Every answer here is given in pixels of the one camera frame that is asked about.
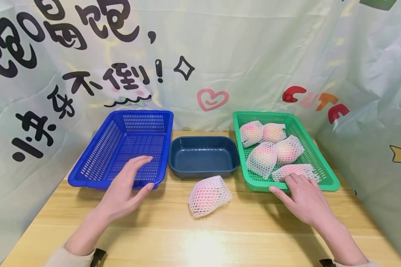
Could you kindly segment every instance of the tray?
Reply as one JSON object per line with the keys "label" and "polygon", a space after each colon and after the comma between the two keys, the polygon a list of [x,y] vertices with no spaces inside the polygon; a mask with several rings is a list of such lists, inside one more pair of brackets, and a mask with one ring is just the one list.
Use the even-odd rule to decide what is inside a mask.
{"label": "tray", "polygon": [[179,178],[226,178],[239,166],[236,145],[225,136],[186,136],[172,141],[169,166]]}

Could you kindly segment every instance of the table surface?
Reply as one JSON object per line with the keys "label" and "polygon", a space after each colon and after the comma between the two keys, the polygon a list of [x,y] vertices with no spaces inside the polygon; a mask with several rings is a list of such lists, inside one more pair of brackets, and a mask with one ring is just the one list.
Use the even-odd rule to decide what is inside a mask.
{"label": "table surface", "polygon": [[[228,132],[174,131],[172,138],[224,135]],[[401,266],[401,258],[370,219],[340,172],[341,182],[325,196],[336,216],[349,228],[367,257],[383,267]],[[180,180],[167,170],[156,191],[141,207],[114,222],[98,247],[108,253],[104,267],[127,266],[320,266],[332,258],[321,237],[296,219],[271,193],[248,191],[239,168],[225,179],[233,199],[201,219],[193,219],[187,201],[197,180]],[[103,192],[73,188],[65,179],[35,217],[3,267],[43,266],[65,243]]]}

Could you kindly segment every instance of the foam net sleeve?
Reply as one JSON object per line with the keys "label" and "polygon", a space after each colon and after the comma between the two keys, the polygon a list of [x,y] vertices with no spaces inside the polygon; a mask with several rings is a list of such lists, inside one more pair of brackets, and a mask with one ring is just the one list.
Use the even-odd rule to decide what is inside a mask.
{"label": "foam net sleeve", "polygon": [[281,168],[272,172],[272,178],[275,182],[282,182],[282,178],[293,173],[297,175],[303,175],[308,179],[314,179],[316,182],[321,180],[321,177],[314,172],[311,164],[290,164],[282,166]]}
{"label": "foam net sleeve", "polygon": [[203,179],[196,183],[189,198],[189,210],[200,218],[212,213],[232,199],[232,194],[221,176]]}
{"label": "foam net sleeve", "polygon": [[263,142],[251,151],[247,168],[267,180],[276,165],[277,153],[274,143]]}
{"label": "foam net sleeve", "polygon": [[260,121],[251,121],[240,127],[241,141],[243,147],[249,147],[259,143],[263,137],[263,124]]}
{"label": "foam net sleeve", "polygon": [[276,143],[276,150],[277,164],[286,165],[296,161],[303,154],[304,147],[296,136],[290,135],[287,139]]}
{"label": "foam net sleeve", "polygon": [[261,142],[278,143],[287,138],[285,124],[267,123],[263,126],[263,137]]}

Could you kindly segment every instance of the exclamation mark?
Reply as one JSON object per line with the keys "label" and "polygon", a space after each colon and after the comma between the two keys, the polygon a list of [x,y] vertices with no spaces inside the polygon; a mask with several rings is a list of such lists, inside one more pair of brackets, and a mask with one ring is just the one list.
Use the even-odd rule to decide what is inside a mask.
{"label": "exclamation mark", "polygon": [[163,79],[161,78],[162,77],[162,60],[160,60],[160,59],[156,59],[156,73],[157,73],[157,76],[159,77],[157,79],[157,81],[162,83],[163,82]]}

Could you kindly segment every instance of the black strap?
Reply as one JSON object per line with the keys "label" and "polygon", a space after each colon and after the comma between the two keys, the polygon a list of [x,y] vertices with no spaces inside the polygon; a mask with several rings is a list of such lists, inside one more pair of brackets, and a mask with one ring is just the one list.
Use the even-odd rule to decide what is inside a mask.
{"label": "black strap", "polygon": [[336,267],[334,262],[329,258],[319,260],[319,263],[322,265],[322,267]]}
{"label": "black strap", "polygon": [[94,257],[91,261],[91,267],[99,266],[105,254],[107,254],[105,250],[100,250],[99,248],[96,248],[94,252]]}

